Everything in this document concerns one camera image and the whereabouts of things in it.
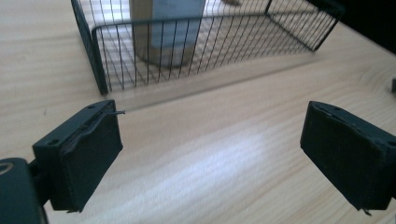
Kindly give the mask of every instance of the wire mesh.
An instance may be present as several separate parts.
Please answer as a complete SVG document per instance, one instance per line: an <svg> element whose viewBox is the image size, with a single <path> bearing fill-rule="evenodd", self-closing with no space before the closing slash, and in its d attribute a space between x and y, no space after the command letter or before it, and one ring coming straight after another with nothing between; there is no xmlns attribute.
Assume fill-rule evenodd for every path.
<svg viewBox="0 0 396 224"><path fill-rule="evenodd" d="M315 51L343 13L332 2L315 1L244 0L232 7L206 0L200 17L143 21L131 20L128 0L72 4L99 90L106 94L228 63Z"/></svg>

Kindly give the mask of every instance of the wood grain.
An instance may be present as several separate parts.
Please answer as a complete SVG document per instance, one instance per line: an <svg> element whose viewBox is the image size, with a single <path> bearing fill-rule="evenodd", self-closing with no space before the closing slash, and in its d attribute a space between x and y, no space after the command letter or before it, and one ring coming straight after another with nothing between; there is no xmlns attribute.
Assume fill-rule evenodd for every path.
<svg viewBox="0 0 396 224"><path fill-rule="evenodd" d="M67 1L0 7L0 156L31 145L99 95ZM118 91L124 149L81 214L51 223L394 223L358 212L299 147L310 100L396 134L396 58L338 24L315 54L232 64Z"/></svg>

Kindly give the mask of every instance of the metal wire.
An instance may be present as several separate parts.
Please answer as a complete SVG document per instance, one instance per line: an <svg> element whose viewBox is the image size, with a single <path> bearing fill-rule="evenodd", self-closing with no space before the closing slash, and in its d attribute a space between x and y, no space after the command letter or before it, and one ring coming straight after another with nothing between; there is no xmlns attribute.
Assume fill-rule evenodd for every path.
<svg viewBox="0 0 396 224"><path fill-rule="evenodd" d="M202 17L131 21L129 0L72 4L102 94L315 51L344 12L327 0L244 0L241 7L206 0Z"/></svg>

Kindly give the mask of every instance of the wooden table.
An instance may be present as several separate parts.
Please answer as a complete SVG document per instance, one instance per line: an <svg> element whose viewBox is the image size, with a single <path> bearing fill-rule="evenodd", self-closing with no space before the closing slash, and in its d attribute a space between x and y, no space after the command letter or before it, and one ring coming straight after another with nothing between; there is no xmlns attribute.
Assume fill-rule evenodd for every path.
<svg viewBox="0 0 396 224"><path fill-rule="evenodd" d="M300 149L310 100L396 134L396 58L338 24L315 54L253 60L98 93L68 1L0 6L0 158L83 106L116 99L124 149L81 214L51 223L394 223L358 212Z"/></svg>

